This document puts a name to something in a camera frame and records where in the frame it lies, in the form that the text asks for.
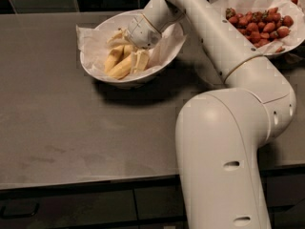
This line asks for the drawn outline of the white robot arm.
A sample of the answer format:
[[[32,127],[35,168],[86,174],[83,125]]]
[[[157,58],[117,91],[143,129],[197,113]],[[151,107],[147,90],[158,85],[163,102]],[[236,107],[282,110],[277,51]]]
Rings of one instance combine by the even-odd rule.
[[[272,229],[256,154],[291,123],[295,91],[207,0],[150,0],[128,37],[149,49],[180,17],[193,26],[224,84],[190,99],[176,122],[189,229]]]

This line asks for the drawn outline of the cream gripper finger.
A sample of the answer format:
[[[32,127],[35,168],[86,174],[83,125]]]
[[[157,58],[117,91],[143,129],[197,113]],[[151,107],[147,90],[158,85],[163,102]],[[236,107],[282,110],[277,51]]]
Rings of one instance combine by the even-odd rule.
[[[130,40],[125,30],[118,30],[110,39],[107,40],[107,46],[113,48],[120,45],[128,45]]]
[[[138,50],[132,53],[131,74],[143,72],[150,60],[150,53],[147,50]]]

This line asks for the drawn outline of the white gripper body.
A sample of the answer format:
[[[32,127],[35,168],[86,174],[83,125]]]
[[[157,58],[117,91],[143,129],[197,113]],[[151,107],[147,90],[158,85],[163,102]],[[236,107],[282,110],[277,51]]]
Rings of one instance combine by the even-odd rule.
[[[127,27],[128,40],[140,49],[152,49],[162,38],[143,14],[137,14]]]

